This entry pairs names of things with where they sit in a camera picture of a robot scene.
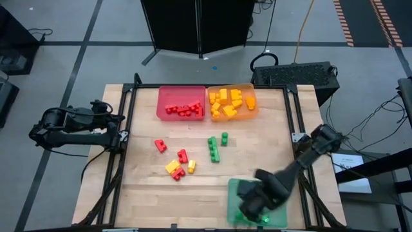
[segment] yellow brick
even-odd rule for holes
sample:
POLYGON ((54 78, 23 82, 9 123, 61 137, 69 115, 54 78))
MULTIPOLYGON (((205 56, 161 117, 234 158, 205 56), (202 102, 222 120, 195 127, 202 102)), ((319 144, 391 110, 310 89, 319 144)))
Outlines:
POLYGON ((221 106, 220 103, 215 102, 215 103, 212 105, 211 112, 213 113, 213 112, 215 112, 216 110, 219 110, 220 106, 221 106))
POLYGON ((187 172, 190 173, 190 174, 193 174, 195 168, 196 168, 196 161, 190 160, 189 165, 187 167, 187 172))
POLYGON ((216 101, 216 93, 209 93, 209 101, 214 104, 216 101))
POLYGON ((253 97, 247 97, 246 98, 246 104, 247 104, 247 108, 249 110, 253 110, 255 108, 256 105, 256 100, 253 97))
POLYGON ((180 164, 179 162, 177 162, 177 160, 174 160, 172 162, 170 162, 168 165, 165 166, 166 171, 171 174, 174 170, 176 170, 177 168, 179 168, 180 164))
POLYGON ((232 99, 232 101, 242 100, 242 91, 230 90, 230 98, 232 99))
POLYGON ((226 116, 231 117, 231 116, 236 115, 238 113, 238 111, 235 110, 233 106, 229 105, 229 106, 223 107, 223 113, 226 116))
POLYGON ((217 110, 215 110, 215 111, 212 113, 212 117, 218 118, 219 116, 220 116, 220 112, 217 111, 217 110))
POLYGON ((232 105, 235 109, 239 108, 242 105, 242 103, 243 103, 242 100, 232 101, 232 105))
POLYGON ((227 89, 221 89, 219 90, 219 99, 220 99, 220 104, 227 104, 227 89))

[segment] floor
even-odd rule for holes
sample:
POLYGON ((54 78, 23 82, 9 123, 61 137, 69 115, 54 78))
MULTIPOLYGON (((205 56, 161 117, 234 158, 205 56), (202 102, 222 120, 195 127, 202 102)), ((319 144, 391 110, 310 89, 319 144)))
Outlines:
MULTIPOLYGON (((0 189, 2 231, 15 230, 37 167, 46 161, 41 162, 43 150, 36 148, 27 134, 45 109, 60 105, 64 93, 70 93, 67 90, 71 90, 68 104, 88 107, 89 101, 102 97, 106 84, 132 82, 135 72, 145 83, 249 82, 252 76, 249 62, 263 50, 262 46, 246 46, 208 55, 207 60, 161 51, 147 66, 142 66, 141 62, 153 51, 150 46, 89 43, 150 41, 140 1, 1 0, 0 3, 26 28, 52 28, 54 33, 46 38, 47 41, 77 42, 40 47, 30 75, 10 78, 20 92, 5 128, 0 131, 0 185, 4 186, 0 189)), ((305 0, 278 0, 269 41, 296 42, 308 7, 309 1, 305 0)), ((270 14, 271 10, 264 10, 254 15, 250 28, 254 35, 250 41, 265 40, 270 14)), ((302 41, 344 44, 310 46, 307 43, 299 49, 297 59, 299 63, 330 61, 338 67, 341 88, 333 97, 331 115, 335 127, 344 133, 396 94, 397 79, 411 75, 407 65, 402 66, 399 54, 403 53, 406 60, 412 62, 412 48, 397 48, 396 51, 394 48, 346 46, 332 0, 315 2, 302 41)), ((276 53, 280 64, 293 62, 294 46, 269 46, 267 50, 276 53)), ((270 64, 270 59, 256 63, 258 66, 270 64)), ((321 107, 324 120, 328 105, 329 102, 321 107)), ((352 144, 361 148, 389 135, 398 126, 396 122, 401 116, 401 112, 378 112, 364 129, 363 142, 351 139, 352 144)), ((403 150, 409 147, 411 135, 412 130, 406 122, 394 136, 366 151, 394 153, 403 150)), ((66 146, 60 150, 87 155, 89 148, 66 146)), ((84 158, 50 156, 27 221, 19 222, 21 230, 71 224, 80 188, 80 172, 85 163, 84 158)), ((397 174, 400 180, 405 179, 405 171, 397 174)), ((404 201, 412 205, 411 196, 404 196, 404 201)), ((344 202, 344 210, 348 225, 356 229, 389 231, 399 227, 392 206, 344 202)))

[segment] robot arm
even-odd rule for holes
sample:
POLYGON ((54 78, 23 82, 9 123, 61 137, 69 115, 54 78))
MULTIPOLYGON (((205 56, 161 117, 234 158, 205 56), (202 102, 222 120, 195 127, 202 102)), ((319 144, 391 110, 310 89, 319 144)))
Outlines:
POLYGON ((43 113, 42 119, 33 126, 29 137, 36 146, 46 149, 58 148, 65 144, 101 145, 115 150, 120 142, 118 128, 124 116, 113 115, 112 107, 98 100, 90 102, 86 108, 50 108, 43 113), (105 133, 71 134, 94 129, 107 129, 105 133))
POLYGON ((295 144, 294 152, 297 158, 284 170, 270 173, 257 169, 254 176, 261 182, 253 187, 239 185, 238 196, 243 200, 239 206, 240 211, 249 220, 261 222, 263 209, 266 207, 274 210, 284 204, 296 180, 301 178, 301 171, 307 169, 321 155, 336 152, 343 139, 341 133, 336 133, 326 124, 318 126, 310 137, 304 135, 295 144))

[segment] wooden tabletop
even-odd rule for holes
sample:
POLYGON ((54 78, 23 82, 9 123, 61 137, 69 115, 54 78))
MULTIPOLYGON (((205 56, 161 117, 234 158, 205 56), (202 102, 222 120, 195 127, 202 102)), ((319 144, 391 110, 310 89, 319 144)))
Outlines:
MULTIPOLYGON (((298 89, 305 128, 312 131, 323 123, 314 87, 298 86, 298 89)), ((122 85, 109 84, 104 92, 103 101, 112 104, 115 112, 121 90, 122 85)), ((256 168, 283 169, 294 158, 282 90, 256 90, 260 112, 255 119, 217 123, 211 122, 209 114, 201 122, 162 122, 156 116, 157 97, 158 89, 137 91, 115 226, 170 227, 177 223, 178 228, 233 228, 226 220, 228 180, 251 179, 256 168), (224 131, 229 133, 229 144, 219 147, 221 161, 214 164, 207 139, 220 138, 224 131), (155 146, 156 139, 163 139, 167 144, 163 154, 155 146), (186 149, 188 157, 196 161, 196 171, 177 182, 164 166, 177 159, 177 151, 181 149, 186 149)), ((291 95, 290 101, 294 113, 291 95)), ((298 131, 295 113, 294 125, 298 131)), ((101 150, 92 146, 89 159, 101 150)), ((73 223, 82 220, 100 197, 108 157, 108 154, 102 155, 87 168, 73 223)), ((322 156, 313 167, 320 198, 337 220, 346 224, 330 158, 322 156)), ((316 225, 309 196, 308 201, 311 221, 316 225)), ((111 199, 106 207, 105 222, 108 222, 110 206, 111 199)), ((287 211, 288 228, 304 229, 298 188, 294 188, 287 202, 287 211)))

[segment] green tray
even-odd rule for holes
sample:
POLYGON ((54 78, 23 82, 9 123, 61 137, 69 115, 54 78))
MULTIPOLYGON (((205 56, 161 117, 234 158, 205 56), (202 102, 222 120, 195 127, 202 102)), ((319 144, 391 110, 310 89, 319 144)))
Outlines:
POLYGON ((283 204, 280 208, 273 211, 265 209, 263 217, 268 218, 267 222, 256 223, 247 220, 239 210, 239 205, 241 204, 241 199, 237 195, 239 180, 240 179, 230 179, 228 183, 227 222, 229 224, 234 226, 263 226, 281 229, 288 227, 286 204, 283 204))

